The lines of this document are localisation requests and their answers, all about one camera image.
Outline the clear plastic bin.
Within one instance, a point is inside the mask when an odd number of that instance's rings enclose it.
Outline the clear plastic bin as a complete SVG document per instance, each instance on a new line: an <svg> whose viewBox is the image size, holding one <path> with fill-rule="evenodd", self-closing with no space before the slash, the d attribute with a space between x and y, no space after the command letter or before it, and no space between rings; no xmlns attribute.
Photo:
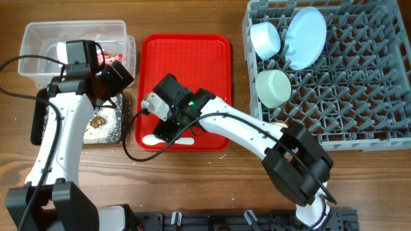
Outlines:
<svg viewBox="0 0 411 231"><path fill-rule="evenodd" d="M20 56L40 55L58 60L57 44L70 40L93 40L102 46L104 53L122 54L121 63L135 76L136 42L121 20L31 22L24 32ZM61 67L47 60L27 58L19 60L18 73L42 89L60 74Z"/></svg>

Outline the crumpled white tissue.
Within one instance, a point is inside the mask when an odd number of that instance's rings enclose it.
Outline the crumpled white tissue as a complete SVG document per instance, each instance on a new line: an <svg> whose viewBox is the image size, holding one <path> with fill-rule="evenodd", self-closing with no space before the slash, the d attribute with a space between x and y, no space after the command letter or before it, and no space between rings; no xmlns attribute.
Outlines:
<svg viewBox="0 0 411 231"><path fill-rule="evenodd" d="M57 58L60 62L67 64L67 49L63 42L57 44Z"/></svg>

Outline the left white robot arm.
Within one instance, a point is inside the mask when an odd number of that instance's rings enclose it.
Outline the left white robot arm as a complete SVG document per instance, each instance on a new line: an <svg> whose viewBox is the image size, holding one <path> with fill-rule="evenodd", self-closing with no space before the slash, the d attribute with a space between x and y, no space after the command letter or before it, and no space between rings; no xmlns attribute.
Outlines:
<svg viewBox="0 0 411 231"><path fill-rule="evenodd" d="M115 61L100 62L101 46L92 40L66 43L67 63L52 78L37 103L48 108L36 162L22 187L6 195L19 230L133 230L128 205L97 208L78 186L85 130L98 101L122 93L134 77Z"/></svg>

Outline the light blue bowl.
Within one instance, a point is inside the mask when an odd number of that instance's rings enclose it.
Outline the light blue bowl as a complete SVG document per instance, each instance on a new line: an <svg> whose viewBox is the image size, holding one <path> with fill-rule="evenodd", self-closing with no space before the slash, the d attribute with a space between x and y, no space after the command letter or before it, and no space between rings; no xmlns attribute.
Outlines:
<svg viewBox="0 0 411 231"><path fill-rule="evenodd" d="M270 22L252 25L250 37L256 54L262 60L268 60L280 51L281 40L278 31Z"/></svg>

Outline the green bowl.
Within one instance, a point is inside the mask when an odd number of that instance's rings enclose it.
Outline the green bowl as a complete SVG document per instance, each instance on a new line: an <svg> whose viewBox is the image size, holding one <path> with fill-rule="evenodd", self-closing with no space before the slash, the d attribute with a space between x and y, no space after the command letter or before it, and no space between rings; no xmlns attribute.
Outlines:
<svg viewBox="0 0 411 231"><path fill-rule="evenodd" d="M267 108L277 108L287 102L291 90L287 75L280 70L262 71L256 77L258 98Z"/></svg>

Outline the grey dishwasher rack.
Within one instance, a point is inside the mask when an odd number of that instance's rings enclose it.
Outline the grey dishwasher rack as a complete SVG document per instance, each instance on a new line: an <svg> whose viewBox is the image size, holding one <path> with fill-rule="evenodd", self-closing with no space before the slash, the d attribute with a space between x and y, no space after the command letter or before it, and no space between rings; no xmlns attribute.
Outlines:
<svg viewBox="0 0 411 231"><path fill-rule="evenodd" d="M287 45L271 59L260 59L251 26L271 22L283 39L293 17L309 6L327 25L318 60L294 71L285 57ZM301 123L328 151L410 148L410 43L396 1L250 1L242 34L252 116ZM256 77L272 69L287 74L292 93L271 109L257 96Z"/></svg>

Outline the brown food scrap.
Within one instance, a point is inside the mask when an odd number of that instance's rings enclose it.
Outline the brown food scrap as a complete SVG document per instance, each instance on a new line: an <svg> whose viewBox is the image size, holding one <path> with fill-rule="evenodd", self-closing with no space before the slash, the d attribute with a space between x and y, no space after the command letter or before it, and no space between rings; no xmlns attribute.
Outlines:
<svg viewBox="0 0 411 231"><path fill-rule="evenodd" d="M91 119L89 125L93 128L99 128L102 125L106 124L106 120L101 117L101 116L96 116L93 119Z"/></svg>

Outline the yellow plastic cup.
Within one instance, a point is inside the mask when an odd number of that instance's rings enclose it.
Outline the yellow plastic cup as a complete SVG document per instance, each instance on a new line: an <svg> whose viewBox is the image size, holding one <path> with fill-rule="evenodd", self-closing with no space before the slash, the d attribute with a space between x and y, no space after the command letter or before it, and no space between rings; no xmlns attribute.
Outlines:
<svg viewBox="0 0 411 231"><path fill-rule="evenodd" d="M288 127L288 125L286 125L285 123L282 123L282 122L272 122L272 124L278 125L278 126L282 126L282 127L284 127L284 128L287 128L287 127Z"/></svg>

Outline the black rectangular waste tray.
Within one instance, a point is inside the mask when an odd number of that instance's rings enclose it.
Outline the black rectangular waste tray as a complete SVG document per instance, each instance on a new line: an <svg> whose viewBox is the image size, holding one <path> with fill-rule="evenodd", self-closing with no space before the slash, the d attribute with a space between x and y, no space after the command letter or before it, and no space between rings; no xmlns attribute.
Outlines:
<svg viewBox="0 0 411 231"><path fill-rule="evenodd" d="M93 128L87 124L83 137L84 144L116 144L123 136L123 93L112 97L111 102L116 108L96 108L91 119L101 116L106 124L99 128ZM36 103L31 127L30 141L33 145L40 146L46 130L48 120L48 108L43 103Z"/></svg>

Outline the light blue round plate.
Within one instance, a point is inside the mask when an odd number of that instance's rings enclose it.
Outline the light blue round plate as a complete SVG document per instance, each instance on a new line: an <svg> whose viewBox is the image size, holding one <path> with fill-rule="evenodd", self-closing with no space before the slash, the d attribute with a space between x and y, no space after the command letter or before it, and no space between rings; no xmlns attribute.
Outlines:
<svg viewBox="0 0 411 231"><path fill-rule="evenodd" d="M303 8L291 21L285 38L285 60L296 71L312 65L325 46L327 26L324 16L314 7Z"/></svg>

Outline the white plastic spoon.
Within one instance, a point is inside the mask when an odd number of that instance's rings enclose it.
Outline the white plastic spoon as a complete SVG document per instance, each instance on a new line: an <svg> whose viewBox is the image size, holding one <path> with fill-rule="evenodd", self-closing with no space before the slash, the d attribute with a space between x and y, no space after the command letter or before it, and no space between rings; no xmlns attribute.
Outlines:
<svg viewBox="0 0 411 231"><path fill-rule="evenodd" d="M158 139L154 134L145 135L142 139L142 142L145 145L154 146L160 143L165 143L165 141ZM182 144L182 145L193 145L194 138L191 137L182 137L175 141L175 144Z"/></svg>

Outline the red plastic tray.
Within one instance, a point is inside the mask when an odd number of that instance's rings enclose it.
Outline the red plastic tray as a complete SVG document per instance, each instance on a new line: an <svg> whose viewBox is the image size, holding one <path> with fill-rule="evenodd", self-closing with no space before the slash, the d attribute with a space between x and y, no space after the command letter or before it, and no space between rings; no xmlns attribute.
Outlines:
<svg viewBox="0 0 411 231"><path fill-rule="evenodd" d="M152 34L143 41L139 66L137 111L141 101L167 75L193 92L203 88L232 103L231 44L216 34ZM135 140L146 151L159 151L165 143L147 145L143 137L152 134L159 118L142 115L135 121ZM214 133L190 130L183 137L194 139L192 145L176 144L167 151L221 151L230 140Z"/></svg>

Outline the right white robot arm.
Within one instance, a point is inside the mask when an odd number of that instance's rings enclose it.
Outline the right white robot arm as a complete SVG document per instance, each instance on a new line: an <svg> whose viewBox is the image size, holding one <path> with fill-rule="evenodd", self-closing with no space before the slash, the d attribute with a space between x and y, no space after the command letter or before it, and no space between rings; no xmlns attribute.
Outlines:
<svg viewBox="0 0 411 231"><path fill-rule="evenodd" d="M326 189L333 161L302 124L289 127L260 121L212 92L192 92L167 74L146 97L159 123L154 135L171 146L192 127L239 144L261 159L275 188L296 204L296 218L307 230L320 230L335 199Z"/></svg>

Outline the white rice grains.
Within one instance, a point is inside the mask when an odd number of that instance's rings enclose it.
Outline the white rice grains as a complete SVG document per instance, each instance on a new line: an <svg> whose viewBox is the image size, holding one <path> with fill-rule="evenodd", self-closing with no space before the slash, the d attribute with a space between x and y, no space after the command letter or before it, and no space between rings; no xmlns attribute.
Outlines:
<svg viewBox="0 0 411 231"><path fill-rule="evenodd" d="M52 137L56 126L57 114L61 117L59 143L70 148L86 144L114 144L121 139L123 96L118 94L112 100L116 108L108 108L104 103L101 108L94 108L85 95L60 93L49 99L58 112L49 110L44 136Z"/></svg>

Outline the red snack wrapper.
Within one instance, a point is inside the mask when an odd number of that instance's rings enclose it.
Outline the red snack wrapper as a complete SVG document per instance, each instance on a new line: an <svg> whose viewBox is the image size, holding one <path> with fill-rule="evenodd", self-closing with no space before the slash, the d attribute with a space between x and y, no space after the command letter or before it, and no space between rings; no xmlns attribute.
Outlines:
<svg viewBox="0 0 411 231"><path fill-rule="evenodd" d="M120 61L122 62L123 55L122 54L112 54L112 53L98 53L98 63L99 65L102 65L105 63L105 65L112 65L113 62L115 61Z"/></svg>

